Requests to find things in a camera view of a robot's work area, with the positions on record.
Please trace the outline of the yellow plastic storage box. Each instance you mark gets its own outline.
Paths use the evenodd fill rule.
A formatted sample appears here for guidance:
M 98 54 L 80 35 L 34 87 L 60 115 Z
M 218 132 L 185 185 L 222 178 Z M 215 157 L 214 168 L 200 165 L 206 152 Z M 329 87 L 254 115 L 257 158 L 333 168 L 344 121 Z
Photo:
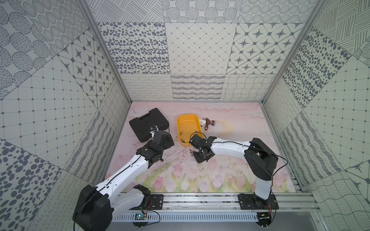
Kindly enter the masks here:
M 184 147 L 191 146 L 189 141 L 194 134 L 197 134 L 201 138 L 203 138 L 202 128 L 200 126 L 199 118 L 197 115 L 195 114 L 181 115 L 177 118 L 176 124 L 178 131 L 178 139 L 180 141 L 180 144 L 183 145 Z

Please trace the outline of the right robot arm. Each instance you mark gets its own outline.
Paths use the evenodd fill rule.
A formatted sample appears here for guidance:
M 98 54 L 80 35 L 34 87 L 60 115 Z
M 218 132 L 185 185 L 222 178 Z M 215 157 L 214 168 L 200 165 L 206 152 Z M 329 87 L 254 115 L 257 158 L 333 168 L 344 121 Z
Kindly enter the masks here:
M 199 164 L 209 161 L 215 155 L 245 159 L 256 176 L 253 195 L 262 201 L 269 199 L 279 157 L 262 140 L 253 138 L 245 142 L 228 141 L 214 136 L 205 139 L 194 133 L 189 143 L 195 148 L 192 155 Z

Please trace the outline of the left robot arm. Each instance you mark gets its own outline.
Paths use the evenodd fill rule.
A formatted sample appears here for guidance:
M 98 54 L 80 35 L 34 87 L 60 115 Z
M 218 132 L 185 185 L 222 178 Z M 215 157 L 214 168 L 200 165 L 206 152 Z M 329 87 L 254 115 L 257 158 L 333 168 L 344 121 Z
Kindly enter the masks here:
M 151 134 L 149 141 L 120 170 L 96 186 L 82 189 L 72 216 L 73 228 L 105 231 L 122 213 L 147 208 L 151 194 L 148 188 L 138 184 L 127 193 L 122 191 L 153 164 L 162 161 L 163 152 L 174 146 L 170 133 L 158 130 Z

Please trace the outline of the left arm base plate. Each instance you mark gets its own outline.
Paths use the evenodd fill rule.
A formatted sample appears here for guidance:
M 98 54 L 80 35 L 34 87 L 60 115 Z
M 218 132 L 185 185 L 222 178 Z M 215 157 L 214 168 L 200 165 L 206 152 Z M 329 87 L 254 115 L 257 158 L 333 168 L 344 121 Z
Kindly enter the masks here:
M 151 194 L 150 197 L 144 198 L 144 201 L 140 206 L 131 208 L 130 210 L 162 210 L 163 200 L 163 194 Z

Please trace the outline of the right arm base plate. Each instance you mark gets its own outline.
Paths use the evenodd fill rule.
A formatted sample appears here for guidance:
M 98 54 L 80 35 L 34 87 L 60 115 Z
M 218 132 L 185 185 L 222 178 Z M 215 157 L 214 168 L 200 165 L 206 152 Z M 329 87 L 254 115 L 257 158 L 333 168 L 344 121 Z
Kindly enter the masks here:
M 271 193 L 267 200 L 261 199 L 255 194 L 238 195 L 241 210 L 278 210 L 276 197 Z

